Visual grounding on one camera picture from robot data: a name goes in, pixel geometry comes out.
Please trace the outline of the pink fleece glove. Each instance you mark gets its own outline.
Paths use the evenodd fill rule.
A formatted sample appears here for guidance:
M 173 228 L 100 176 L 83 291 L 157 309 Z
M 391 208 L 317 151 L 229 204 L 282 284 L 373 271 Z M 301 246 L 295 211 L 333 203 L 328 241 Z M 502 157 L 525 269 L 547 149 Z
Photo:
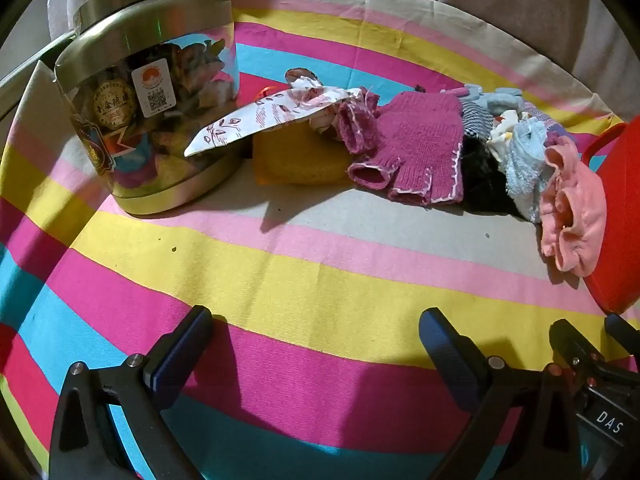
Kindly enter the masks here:
M 539 197 L 541 253 L 556 270 L 586 278 L 597 266 L 604 239 L 602 179 L 580 160 L 567 136 L 546 148 L 544 160 L 551 176 Z

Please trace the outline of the black fuzzy cloth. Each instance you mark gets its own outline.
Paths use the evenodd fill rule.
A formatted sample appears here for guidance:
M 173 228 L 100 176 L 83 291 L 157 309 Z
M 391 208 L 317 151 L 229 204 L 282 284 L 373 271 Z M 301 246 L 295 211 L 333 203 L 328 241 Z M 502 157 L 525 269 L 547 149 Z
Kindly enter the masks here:
M 460 205 L 465 211 L 522 216 L 506 192 L 506 176 L 481 140 L 463 137 L 460 169 L 463 185 Z

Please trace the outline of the light blue fuzzy glove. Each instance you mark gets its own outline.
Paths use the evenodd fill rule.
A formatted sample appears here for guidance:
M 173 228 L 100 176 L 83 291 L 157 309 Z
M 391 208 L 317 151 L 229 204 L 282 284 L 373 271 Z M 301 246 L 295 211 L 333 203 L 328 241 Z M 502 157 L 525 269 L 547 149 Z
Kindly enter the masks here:
M 520 215 L 532 223 L 540 222 L 539 199 L 547 168 L 546 140 L 543 122 L 535 117 L 521 120 L 514 126 L 504 163 L 506 192 Z

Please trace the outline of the grey striped sock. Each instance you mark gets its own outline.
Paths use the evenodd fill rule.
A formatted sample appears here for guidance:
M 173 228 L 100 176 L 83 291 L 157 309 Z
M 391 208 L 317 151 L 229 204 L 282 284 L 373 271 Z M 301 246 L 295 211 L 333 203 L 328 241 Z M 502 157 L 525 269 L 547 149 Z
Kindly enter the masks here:
M 469 138 L 488 141 L 494 128 L 494 116 L 475 102 L 462 101 L 461 105 L 464 134 Z

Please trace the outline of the magenta knit fingerless glove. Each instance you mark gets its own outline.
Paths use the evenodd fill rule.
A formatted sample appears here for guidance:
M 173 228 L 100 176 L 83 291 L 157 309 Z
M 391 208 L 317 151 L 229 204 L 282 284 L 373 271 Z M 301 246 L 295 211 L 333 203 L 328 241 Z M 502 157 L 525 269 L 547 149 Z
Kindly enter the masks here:
M 462 103 L 450 93 L 405 91 L 376 112 L 376 144 L 347 169 L 363 188 L 429 207 L 463 197 Z

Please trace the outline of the orange mesh sponge bag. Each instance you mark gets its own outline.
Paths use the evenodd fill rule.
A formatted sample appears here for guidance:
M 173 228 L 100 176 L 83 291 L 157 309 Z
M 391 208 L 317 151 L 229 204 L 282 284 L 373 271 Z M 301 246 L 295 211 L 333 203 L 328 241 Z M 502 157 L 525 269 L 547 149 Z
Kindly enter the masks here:
M 342 142 L 294 122 L 253 136 L 254 177 L 259 185 L 343 185 L 352 155 Z

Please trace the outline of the floral white fabric pouch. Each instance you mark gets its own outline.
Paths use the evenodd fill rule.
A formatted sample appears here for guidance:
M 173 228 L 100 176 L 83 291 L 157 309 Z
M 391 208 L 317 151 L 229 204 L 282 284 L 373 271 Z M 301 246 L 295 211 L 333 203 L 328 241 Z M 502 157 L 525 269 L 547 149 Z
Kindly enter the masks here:
M 192 157 L 258 132 L 306 122 L 322 132 L 338 127 L 338 114 L 354 118 L 363 112 L 371 118 L 378 107 L 378 95 L 366 88 L 326 86 L 310 70 L 292 68 L 285 74 L 288 88 L 258 98 L 201 128 L 183 155 Z

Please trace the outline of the purple patterned knit mitten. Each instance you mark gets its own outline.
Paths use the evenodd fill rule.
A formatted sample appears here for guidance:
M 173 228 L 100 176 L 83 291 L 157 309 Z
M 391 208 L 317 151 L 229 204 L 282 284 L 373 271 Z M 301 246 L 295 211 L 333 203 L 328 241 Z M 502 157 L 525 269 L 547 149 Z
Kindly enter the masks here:
M 530 116 L 542 122 L 546 127 L 547 139 L 544 141 L 546 148 L 557 144 L 561 136 L 566 136 L 567 139 L 574 140 L 573 136 L 559 122 L 556 122 L 551 116 L 542 112 L 533 103 L 525 101 L 524 110 Z

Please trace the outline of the fruit print white cloth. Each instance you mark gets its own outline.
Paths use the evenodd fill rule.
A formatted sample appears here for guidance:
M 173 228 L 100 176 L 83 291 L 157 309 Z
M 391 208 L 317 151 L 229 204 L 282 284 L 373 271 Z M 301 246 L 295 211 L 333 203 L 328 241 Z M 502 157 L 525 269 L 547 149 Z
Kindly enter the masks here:
M 490 130 L 486 148 L 499 164 L 503 164 L 506 161 L 515 126 L 528 118 L 530 118 L 529 113 L 518 112 L 517 110 L 505 110 L 495 118 L 495 125 Z

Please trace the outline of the grey drawstring pouch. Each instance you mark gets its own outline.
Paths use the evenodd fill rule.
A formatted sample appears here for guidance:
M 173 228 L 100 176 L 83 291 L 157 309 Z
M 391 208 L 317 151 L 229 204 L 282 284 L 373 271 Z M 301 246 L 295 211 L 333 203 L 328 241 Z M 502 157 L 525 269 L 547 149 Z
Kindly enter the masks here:
M 460 96 L 459 100 L 483 107 L 492 116 L 500 116 L 506 110 L 516 110 L 521 113 L 524 108 L 523 92 L 518 88 L 500 87 L 488 92 L 478 84 L 466 84 L 464 88 L 469 93 L 466 96 Z

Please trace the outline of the red plastic pitcher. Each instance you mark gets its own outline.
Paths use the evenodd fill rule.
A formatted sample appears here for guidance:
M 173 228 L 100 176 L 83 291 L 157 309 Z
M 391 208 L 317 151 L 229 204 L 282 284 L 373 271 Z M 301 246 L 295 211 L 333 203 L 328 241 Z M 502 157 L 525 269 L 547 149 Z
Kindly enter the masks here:
M 586 285 L 606 313 L 622 314 L 639 299 L 640 122 L 620 122 L 597 136 L 582 153 L 588 165 L 609 148 L 597 170 L 606 198 L 604 239 L 596 270 Z

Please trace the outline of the striped colourful tablecloth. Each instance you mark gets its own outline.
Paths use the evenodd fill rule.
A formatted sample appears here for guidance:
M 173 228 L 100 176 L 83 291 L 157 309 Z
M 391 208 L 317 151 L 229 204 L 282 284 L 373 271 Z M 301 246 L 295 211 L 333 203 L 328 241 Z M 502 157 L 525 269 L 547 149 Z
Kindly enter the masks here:
M 250 165 L 131 217 L 47 66 L 21 80 L 1 159 L 1 395 L 38 471 L 70 364 L 148 351 L 196 304 L 222 323 L 165 418 L 209 479 L 425 478 L 465 422 L 420 343 L 428 307 L 533 370 L 558 318 L 602 339 L 588 290 L 512 217 L 262 186 Z

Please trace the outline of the metal lidded snack jar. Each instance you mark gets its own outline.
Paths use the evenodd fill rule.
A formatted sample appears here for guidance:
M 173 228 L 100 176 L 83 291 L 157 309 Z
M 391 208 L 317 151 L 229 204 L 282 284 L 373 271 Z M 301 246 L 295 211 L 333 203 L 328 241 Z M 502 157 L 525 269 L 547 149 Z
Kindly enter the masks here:
M 240 77 L 230 0 L 87 0 L 55 62 L 70 121 L 128 214 L 146 216 L 209 192 L 239 150 L 184 152 L 235 110 Z

